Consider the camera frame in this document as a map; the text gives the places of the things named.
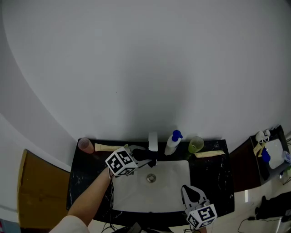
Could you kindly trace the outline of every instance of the blue bottle cap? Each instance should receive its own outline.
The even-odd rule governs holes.
[[[179,130],[174,130],[173,131],[172,141],[176,142],[176,141],[178,141],[179,138],[183,138],[181,132]]]

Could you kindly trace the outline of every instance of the floor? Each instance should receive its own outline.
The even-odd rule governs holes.
[[[255,208],[260,205],[262,196],[267,199],[276,197],[281,193],[291,191],[291,182],[282,185],[279,177],[272,179],[268,183],[254,189],[235,193],[235,211],[217,218],[215,222],[207,226],[207,233],[235,233],[242,220],[255,215]],[[89,225],[90,233],[101,233],[104,223],[93,220]],[[240,231],[244,233],[283,233],[291,226],[291,222],[281,223],[280,221],[244,221]],[[172,227],[174,233],[183,233],[189,225]]]

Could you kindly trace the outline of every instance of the white wall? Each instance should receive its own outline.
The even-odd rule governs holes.
[[[15,60],[77,139],[222,137],[291,130],[284,0],[6,0]]]
[[[22,76],[9,49],[0,2],[0,218],[18,222],[17,182],[24,149],[70,171],[76,141]]]

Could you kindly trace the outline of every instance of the white sleeve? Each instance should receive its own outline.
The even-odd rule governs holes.
[[[89,233],[89,230],[81,219],[69,215],[64,217],[50,233]]]

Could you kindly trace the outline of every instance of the human arm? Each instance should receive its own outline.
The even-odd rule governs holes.
[[[110,184],[108,167],[96,180],[75,200],[68,215],[81,219],[86,226],[92,221],[101,204],[102,198]]]

